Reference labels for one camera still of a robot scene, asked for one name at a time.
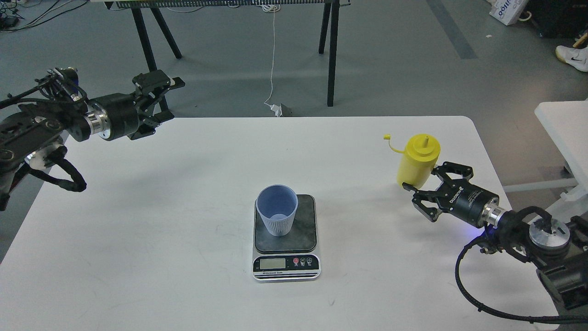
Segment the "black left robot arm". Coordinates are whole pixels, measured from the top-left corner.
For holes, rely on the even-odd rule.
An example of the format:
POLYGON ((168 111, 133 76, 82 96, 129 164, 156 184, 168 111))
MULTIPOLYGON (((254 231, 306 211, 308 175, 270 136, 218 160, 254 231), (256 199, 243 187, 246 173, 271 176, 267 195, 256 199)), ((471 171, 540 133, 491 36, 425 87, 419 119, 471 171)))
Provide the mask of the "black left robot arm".
POLYGON ((65 158, 63 132, 76 141, 94 134, 106 141, 138 140, 155 134, 160 124, 174 117, 169 110, 155 113, 155 106, 167 92, 185 85, 181 78, 155 70, 137 75, 132 82, 132 93, 89 99, 75 68, 55 68, 36 80, 32 89, 9 94, 1 107, 17 105, 20 111, 0 126, 1 209, 6 209, 11 192, 27 175, 67 191, 86 189, 82 174, 65 158))

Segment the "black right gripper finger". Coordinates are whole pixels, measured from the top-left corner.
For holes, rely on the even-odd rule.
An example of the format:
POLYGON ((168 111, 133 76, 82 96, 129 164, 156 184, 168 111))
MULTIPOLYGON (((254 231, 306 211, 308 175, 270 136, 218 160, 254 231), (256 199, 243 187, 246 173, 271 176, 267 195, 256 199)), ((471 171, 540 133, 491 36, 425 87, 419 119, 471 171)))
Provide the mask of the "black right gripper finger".
POLYGON ((450 213, 453 209, 449 203, 449 194, 453 193, 453 184, 441 183, 437 190, 419 190, 409 183, 403 182, 402 188, 413 191, 412 203, 414 207, 430 222, 438 220, 442 213, 450 213))
POLYGON ((445 161, 442 165, 435 166, 432 170, 432 175, 437 176, 441 180, 441 184, 437 189, 442 187, 452 187, 453 184, 464 184, 465 187, 472 187, 473 184, 469 180, 473 177, 473 168, 464 165, 445 161), (461 178, 453 179, 450 174, 459 175, 461 178))

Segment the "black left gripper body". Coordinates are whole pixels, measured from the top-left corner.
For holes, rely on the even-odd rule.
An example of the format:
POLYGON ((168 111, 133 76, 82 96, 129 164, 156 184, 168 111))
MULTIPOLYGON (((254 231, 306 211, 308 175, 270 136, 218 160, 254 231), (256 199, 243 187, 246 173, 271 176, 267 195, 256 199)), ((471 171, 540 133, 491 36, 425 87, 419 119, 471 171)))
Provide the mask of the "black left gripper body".
POLYGON ((112 141, 130 136, 139 129, 140 120, 132 94, 113 93, 89 100, 87 121, 90 133, 112 141))

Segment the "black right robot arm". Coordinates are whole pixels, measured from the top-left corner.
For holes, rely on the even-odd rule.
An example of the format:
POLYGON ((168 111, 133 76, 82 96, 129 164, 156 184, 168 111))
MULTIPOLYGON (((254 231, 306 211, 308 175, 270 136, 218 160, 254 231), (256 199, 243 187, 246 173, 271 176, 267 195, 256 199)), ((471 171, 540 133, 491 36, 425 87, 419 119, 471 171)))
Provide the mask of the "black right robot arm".
POLYGON ((519 211, 499 206, 496 193, 470 182, 473 169, 445 162, 430 167, 401 162, 397 182, 413 193, 412 203, 430 222, 447 213, 482 233, 458 254, 454 278, 460 293, 479 312, 523 322, 566 325, 586 324, 586 315, 521 316, 491 308, 471 295, 460 277, 466 253, 477 246, 482 254, 508 253, 535 266, 540 283, 565 310, 587 306, 587 221, 573 216, 565 221, 538 206, 519 211))

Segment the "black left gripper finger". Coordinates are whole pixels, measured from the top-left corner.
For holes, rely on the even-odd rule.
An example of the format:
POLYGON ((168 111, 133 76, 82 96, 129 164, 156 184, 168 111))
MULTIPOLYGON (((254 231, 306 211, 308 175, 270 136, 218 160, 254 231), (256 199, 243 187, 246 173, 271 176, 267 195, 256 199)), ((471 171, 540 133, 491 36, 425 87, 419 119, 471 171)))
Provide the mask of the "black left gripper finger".
POLYGON ((171 78, 162 70, 139 74, 132 78, 135 85, 135 103, 141 110, 159 105, 162 111, 168 111, 164 95, 170 90, 183 88, 185 82, 180 77, 171 78))
POLYGON ((138 140, 143 137, 148 137, 156 132, 156 128, 163 122, 174 119, 175 116, 170 110, 162 111, 155 115, 147 116, 145 114, 139 114, 139 126, 138 129, 130 134, 130 140, 138 140))

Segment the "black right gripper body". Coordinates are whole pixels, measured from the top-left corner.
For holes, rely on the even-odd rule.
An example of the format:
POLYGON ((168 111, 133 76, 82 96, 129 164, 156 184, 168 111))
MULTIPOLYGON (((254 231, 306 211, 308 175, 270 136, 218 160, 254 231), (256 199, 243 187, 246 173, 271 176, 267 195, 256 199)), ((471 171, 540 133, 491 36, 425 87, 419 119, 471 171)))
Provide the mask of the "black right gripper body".
POLYGON ((445 192, 441 195, 441 209, 475 228, 482 228, 485 206, 498 203, 499 197, 491 191, 469 183, 467 180, 453 180, 443 183, 445 192))

